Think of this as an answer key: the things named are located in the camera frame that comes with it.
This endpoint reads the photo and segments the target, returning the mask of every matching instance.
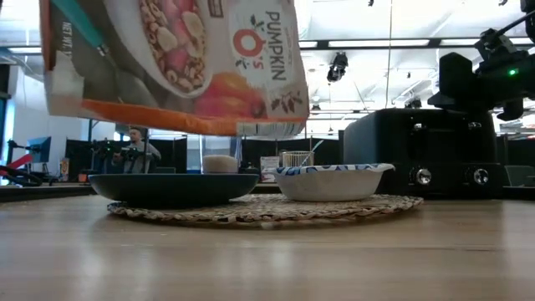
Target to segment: wall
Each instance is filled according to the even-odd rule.
[[[65,155],[66,140],[82,140],[84,125],[87,129],[89,121],[74,117],[50,116],[46,107],[43,83],[25,75],[18,66],[11,68],[9,93],[12,98],[8,101],[5,141],[13,139],[19,145],[26,145],[29,139],[51,136],[52,145],[47,166],[50,174],[58,175],[59,161]],[[113,139],[114,131],[115,125],[111,127],[110,123],[102,123],[95,127],[94,138]],[[16,160],[25,153],[25,150],[15,150],[13,159]],[[2,153],[2,161],[5,162],[6,159],[7,148]],[[40,169],[41,166],[35,166],[36,171]]]

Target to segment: wooden table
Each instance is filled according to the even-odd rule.
[[[132,222],[107,203],[0,205],[0,300],[535,300],[535,203],[272,232]]]

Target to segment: man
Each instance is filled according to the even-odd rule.
[[[130,145],[129,148],[137,149],[140,152],[143,152],[145,149],[145,142],[142,141],[141,128],[131,126],[130,127]],[[126,161],[125,162],[125,173],[147,173],[149,171],[150,161],[161,159],[160,152],[151,144],[147,146],[147,154],[145,162],[145,171],[143,171],[143,155],[138,156],[135,161]],[[114,165],[120,164],[125,158],[120,153],[114,153],[112,163]]]

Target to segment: wire basket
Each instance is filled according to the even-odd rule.
[[[314,165],[313,151],[284,151],[283,152],[283,167],[297,167]]]

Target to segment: woven placemat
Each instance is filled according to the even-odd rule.
[[[373,195],[354,202],[294,202],[282,194],[247,195],[218,207],[149,210],[123,202],[108,211],[132,219],[165,222],[185,227],[301,227],[358,222],[404,212],[423,203],[412,196]]]

